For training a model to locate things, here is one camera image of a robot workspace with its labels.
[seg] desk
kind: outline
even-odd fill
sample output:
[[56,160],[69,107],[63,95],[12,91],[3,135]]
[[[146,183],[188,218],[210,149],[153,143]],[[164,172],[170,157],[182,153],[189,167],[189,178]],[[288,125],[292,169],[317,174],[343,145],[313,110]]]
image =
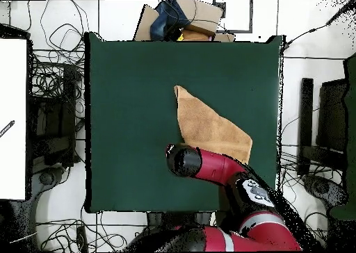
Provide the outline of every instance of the desk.
[[250,165],[275,187],[282,37],[266,44],[85,39],[87,211],[219,209],[216,186],[167,168],[167,144],[182,141],[177,84],[252,137]]

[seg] cardboard box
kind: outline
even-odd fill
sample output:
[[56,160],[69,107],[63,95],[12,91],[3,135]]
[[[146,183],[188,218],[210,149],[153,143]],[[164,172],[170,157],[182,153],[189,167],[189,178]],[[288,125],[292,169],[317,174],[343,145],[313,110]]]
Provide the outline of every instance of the cardboard box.
[[188,26],[185,26],[184,29],[203,33],[207,36],[214,36],[223,14],[223,10],[221,8],[197,0],[176,1],[187,19],[192,20],[194,18],[194,21],[192,21],[192,23]]
[[234,34],[217,33],[217,34],[215,34],[215,38],[213,39],[213,41],[233,42],[234,39],[235,39]]
[[189,30],[183,30],[181,33],[183,34],[182,41],[209,41],[209,36],[203,33]]
[[151,25],[159,17],[159,13],[148,5],[144,5],[133,37],[135,41],[151,40]]

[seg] black border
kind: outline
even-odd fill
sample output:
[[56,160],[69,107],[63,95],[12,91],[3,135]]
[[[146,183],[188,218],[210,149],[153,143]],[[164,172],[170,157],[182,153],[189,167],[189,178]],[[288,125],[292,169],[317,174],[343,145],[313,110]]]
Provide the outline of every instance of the black border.
[[90,206],[92,202],[92,127],[90,118],[90,39],[89,32],[85,32],[84,41],[84,99],[86,104],[86,198],[84,200],[84,210],[86,213],[92,213]]
[[32,95],[32,77],[33,77],[33,43],[30,40],[30,33],[21,29],[0,24],[0,38],[5,39],[23,39],[26,40],[26,60],[27,60],[27,73],[26,73],[26,155],[25,155],[25,200],[7,200],[5,201],[27,201],[31,198],[31,178],[32,178],[32,145],[30,140],[31,121],[30,115],[30,98]]

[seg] blue object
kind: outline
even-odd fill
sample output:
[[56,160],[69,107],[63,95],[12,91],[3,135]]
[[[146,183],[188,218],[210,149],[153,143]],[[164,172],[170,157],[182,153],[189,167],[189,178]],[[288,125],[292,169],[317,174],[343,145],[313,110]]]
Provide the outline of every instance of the blue object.
[[176,0],[162,1],[155,10],[159,13],[159,17],[151,25],[150,34],[153,41],[164,40],[173,25],[175,25],[175,28],[181,28],[190,23]]

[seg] white floor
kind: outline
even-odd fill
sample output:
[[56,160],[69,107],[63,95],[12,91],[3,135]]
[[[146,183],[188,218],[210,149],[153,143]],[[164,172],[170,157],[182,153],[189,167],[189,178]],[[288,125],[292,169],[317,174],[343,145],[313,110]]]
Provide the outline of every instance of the white floor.
[[[105,40],[132,40],[136,30],[137,21],[143,5],[146,3],[155,7],[158,0],[105,0],[105,1],[76,1],[82,10],[84,31],[98,32]],[[287,41],[308,31],[324,25],[341,7],[342,0],[254,0],[253,33],[236,34],[236,41],[265,42],[272,35],[286,35]],[[30,1],[31,11],[31,39],[34,49],[50,49],[46,43],[45,34],[40,25],[41,16],[47,5],[46,13],[42,17],[42,25],[47,39],[60,25],[69,23],[79,31],[82,30],[77,9],[71,1]],[[9,22],[9,8],[7,3],[0,2],[0,22],[27,29],[30,26],[27,1],[13,1],[11,3]],[[343,17],[331,26],[315,33],[306,34],[296,40],[284,53],[284,94],[282,127],[298,116],[300,81],[309,77],[314,79],[314,108],[318,107],[318,91],[322,82],[341,79],[344,77],[342,59],[355,53],[352,18]],[[52,39],[58,42],[64,36],[68,26],[59,30]],[[63,46],[70,49],[78,42],[77,35],[66,37]],[[316,136],[317,112],[314,114],[313,142]],[[282,144],[297,144],[298,121],[290,124],[282,136]],[[85,129],[78,138],[85,138]],[[85,157],[85,145],[78,141],[76,150]],[[285,152],[296,154],[295,147],[284,147]],[[40,198],[37,210],[38,222],[52,220],[79,219],[80,210],[86,196],[86,171],[83,163],[72,168],[66,183],[47,191]],[[313,211],[325,212],[320,200],[308,195],[301,185],[284,187],[285,197],[297,208],[301,218]],[[95,229],[95,215],[83,213],[83,219]],[[118,213],[105,212],[102,223],[108,234],[121,234],[127,242],[131,241],[137,231],[142,231],[147,224],[144,213]],[[308,220],[309,225],[315,229],[326,228],[326,221],[322,216],[314,215]],[[138,225],[139,227],[125,227],[120,225]],[[56,230],[56,225],[41,225],[38,227],[38,241],[41,243],[49,234]],[[95,239],[95,235],[87,231],[88,242]],[[115,237],[111,240],[114,245],[120,246],[122,239]],[[48,247],[57,247],[49,243]],[[98,251],[110,251],[104,245]]]

